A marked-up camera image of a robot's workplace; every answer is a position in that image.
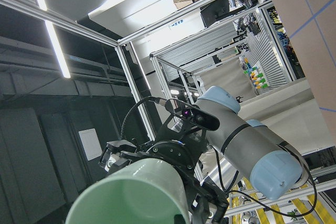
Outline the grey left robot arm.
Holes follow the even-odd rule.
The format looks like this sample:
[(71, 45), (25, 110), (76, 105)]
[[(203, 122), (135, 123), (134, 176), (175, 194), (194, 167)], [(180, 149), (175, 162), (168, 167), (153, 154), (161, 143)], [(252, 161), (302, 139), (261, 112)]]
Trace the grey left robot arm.
[(228, 208), (230, 188), (222, 179), (206, 176), (198, 181), (193, 177), (200, 155), (208, 147), (236, 170), (232, 185), (245, 177), (270, 200), (279, 199), (311, 179), (300, 153), (258, 121), (240, 118), (240, 104), (220, 87), (210, 87), (194, 104), (152, 96), (143, 98), (146, 101), (164, 106), (175, 125), (164, 123), (152, 142), (138, 144), (124, 136), (108, 142), (99, 164), (109, 174), (145, 158), (171, 164), (183, 181), (187, 201), (198, 203), (189, 207), (193, 223), (206, 221), (210, 204), (216, 206), (212, 223), (224, 223)]

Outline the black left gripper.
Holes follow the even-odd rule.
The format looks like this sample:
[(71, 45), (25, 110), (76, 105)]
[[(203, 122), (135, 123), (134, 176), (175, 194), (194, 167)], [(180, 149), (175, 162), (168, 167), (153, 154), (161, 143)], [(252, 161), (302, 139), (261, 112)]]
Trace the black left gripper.
[(228, 223), (224, 217), (228, 209), (227, 195), (210, 179), (200, 184), (201, 154), (207, 151), (206, 130), (181, 119), (167, 119), (154, 141), (138, 148), (127, 140), (108, 142), (99, 159), (107, 173), (115, 173), (140, 159), (140, 152), (162, 159), (194, 176), (188, 183), (188, 209), (191, 223)]

